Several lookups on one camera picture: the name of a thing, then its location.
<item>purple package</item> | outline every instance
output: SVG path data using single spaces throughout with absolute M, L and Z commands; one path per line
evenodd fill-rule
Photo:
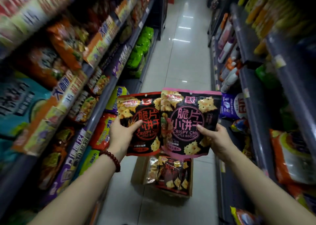
M 120 54 L 120 57 L 118 59 L 118 61 L 116 61 L 115 66 L 113 68 L 113 75 L 116 76 L 117 78 L 119 78 L 119 76 L 121 75 L 123 68 L 125 66 L 125 63 L 127 62 L 127 59 L 129 58 L 130 54 L 131 54 L 131 47 L 124 45 L 124 47 L 122 48 L 122 52 L 118 52 L 118 54 Z
M 247 118 L 244 94 L 223 93 L 220 117 L 233 120 Z
M 69 150 L 62 169 L 42 200 L 44 205 L 50 203 L 69 186 L 82 154 L 87 147 L 90 136 L 91 133 L 89 131 L 87 132 L 85 128 L 80 130 L 75 143 L 71 150 Z

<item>shiny floor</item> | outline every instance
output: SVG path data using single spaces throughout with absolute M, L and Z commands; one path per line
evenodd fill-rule
M 163 87 L 211 90 L 206 0 L 175 0 L 168 5 L 166 28 L 157 41 L 141 92 Z M 183 200 L 151 186 L 131 184 L 137 157 L 125 157 L 110 182 L 98 225 L 217 225 L 214 154 L 194 159 L 193 195 Z

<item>right hand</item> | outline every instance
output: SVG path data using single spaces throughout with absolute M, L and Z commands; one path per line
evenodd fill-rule
M 212 140 L 211 149 L 223 162 L 230 161 L 232 153 L 239 151 L 230 139 L 227 129 L 219 123 L 216 124 L 216 131 L 207 130 L 201 125 L 197 125 L 197 129 Z

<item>cardboard box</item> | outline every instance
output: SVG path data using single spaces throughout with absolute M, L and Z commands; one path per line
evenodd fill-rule
M 133 170 L 131 183 L 132 184 L 142 184 L 147 185 L 146 183 L 146 172 L 149 164 L 150 157 L 138 157 L 136 160 L 136 164 Z M 192 196 L 192 189 L 193 189 L 193 159 L 191 162 L 190 167 L 190 183 L 189 183 L 189 195 L 183 195 L 179 193 L 170 192 L 164 189 L 161 189 L 161 191 L 164 191 L 170 196 L 177 196 L 177 197 L 184 197 L 184 198 L 190 198 Z

